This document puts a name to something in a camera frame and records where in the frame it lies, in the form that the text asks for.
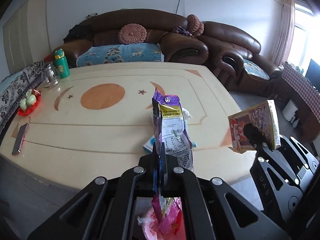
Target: snack package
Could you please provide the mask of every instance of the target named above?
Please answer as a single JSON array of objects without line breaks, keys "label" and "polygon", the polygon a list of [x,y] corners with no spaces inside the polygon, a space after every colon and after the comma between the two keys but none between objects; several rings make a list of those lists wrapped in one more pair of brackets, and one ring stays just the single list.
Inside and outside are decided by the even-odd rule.
[{"label": "snack package", "polygon": [[281,146],[278,117],[273,100],[266,100],[257,106],[233,114],[228,119],[233,151],[244,153],[247,150],[255,150],[243,132],[244,126],[248,123],[252,123],[266,137],[272,150]]},{"label": "snack package", "polygon": [[137,220],[147,240],[186,240],[182,211],[178,213],[171,229],[165,235],[161,233],[153,208],[149,209],[143,218],[138,217]]},{"label": "snack package", "polygon": [[[186,131],[179,97],[176,95],[163,96],[156,90],[152,98],[152,106],[157,152],[160,153],[161,143],[164,142],[165,154],[176,156],[179,166],[192,170],[192,144]],[[152,199],[152,206],[160,231],[165,235],[172,229],[178,214],[182,213],[182,205],[180,198],[164,199],[159,192]]]},{"label": "snack package", "polygon": [[[156,91],[153,99],[158,103],[157,107],[162,116],[161,131],[158,128],[154,130],[156,141],[158,138],[159,142],[164,142],[165,153],[176,156],[179,166],[192,170],[192,144],[185,129],[179,97],[176,95],[163,96]],[[159,127],[155,119],[154,127]]]},{"label": "snack package", "polygon": [[[186,131],[188,132],[188,121],[192,118],[192,115],[185,108],[182,108],[182,115],[183,115]],[[150,120],[153,123],[153,115],[150,115]],[[146,154],[152,153],[153,143],[155,141],[156,141],[155,137],[152,136],[146,143],[143,144],[143,149],[146,152]],[[192,147],[196,148],[197,144],[195,142],[192,142]]]}]

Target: star inlay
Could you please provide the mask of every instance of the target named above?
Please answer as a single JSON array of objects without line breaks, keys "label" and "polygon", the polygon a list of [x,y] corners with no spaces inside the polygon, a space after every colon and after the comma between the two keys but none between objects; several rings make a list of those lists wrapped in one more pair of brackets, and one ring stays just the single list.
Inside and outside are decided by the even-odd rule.
[{"label": "star inlay", "polygon": [[138,93],[138,94],[144,95],[144,93],[146,93],[145,90],[139,90],[139,93]]}]

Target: round pink pillow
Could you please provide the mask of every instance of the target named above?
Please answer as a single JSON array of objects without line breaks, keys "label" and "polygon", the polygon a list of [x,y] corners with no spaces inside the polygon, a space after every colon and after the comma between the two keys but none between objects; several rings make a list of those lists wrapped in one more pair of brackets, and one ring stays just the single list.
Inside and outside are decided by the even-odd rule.
[{"label": "round pink pillow", "polygon": [[200,27],[193,33],[194,37],[199,37],[204,32],[204,24],[200,22]]},{"label": "round pink pillow", "polygon": [[190,31],[191,33],[194,33],[199,29],[200,21],[197,16],[195,16],[194,14],[190,14],[187,17],[187,21],[188,21],[188,31]]},{"label": "round pink pillow", "polygon": [[118,39],[122,44],[142,43],[146,40],[147,30],[140,24],[130,23],[121,28]]}]

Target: red checkered tablecloth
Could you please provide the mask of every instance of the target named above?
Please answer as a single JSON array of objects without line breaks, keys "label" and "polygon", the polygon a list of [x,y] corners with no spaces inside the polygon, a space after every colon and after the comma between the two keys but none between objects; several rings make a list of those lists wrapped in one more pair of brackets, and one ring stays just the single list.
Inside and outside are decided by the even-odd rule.
[{"label": "red checkered tablecloth", "polygon": [[318,90],[316,90],[304,76],[294,70],[289,64],[284,64],[282,78],[296,90],[320,123],[320,93]]}]

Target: blue patterned cloth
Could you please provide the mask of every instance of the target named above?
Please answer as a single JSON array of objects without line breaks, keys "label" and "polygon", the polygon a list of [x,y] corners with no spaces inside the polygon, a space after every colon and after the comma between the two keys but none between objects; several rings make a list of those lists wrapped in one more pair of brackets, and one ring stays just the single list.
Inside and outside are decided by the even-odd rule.
[{"label": "blue patterned cloth", "polygon": [[269,75],[262,68],[249,60],[243,60],[243,68],[249,75],[260,77],[265,80],[270,79]]},{"label": "blue patterned cloth", "polygon": [[1,83],[1,86],[10,84],[0,94],[0,133],[10,117],[17,110],[20,100],[26,97],[26,92],[29,89],[35,88],[41,83],[41,66],[43,61],[35,62],[22,71],[19,75],[11,76],[6,83]]},{"label": "blue patterned cloth", "polygon": [[23,70],[21,70],[20,72],[17,72],[15,74],[12,74],[10,76],[7,76],[4,80],[2,80],[0,82],[0,94],[2,95],[2,93],[8,88],[8,86],[10,86],[10,84],[18,77],[22,74]]},{"label": "blue patterned cloth", "polygon": [[76,66],[83,67],[105,63],[137,61],[164,62],[164,55],[156,44],[107,45],[91,47],[77,58]]}]

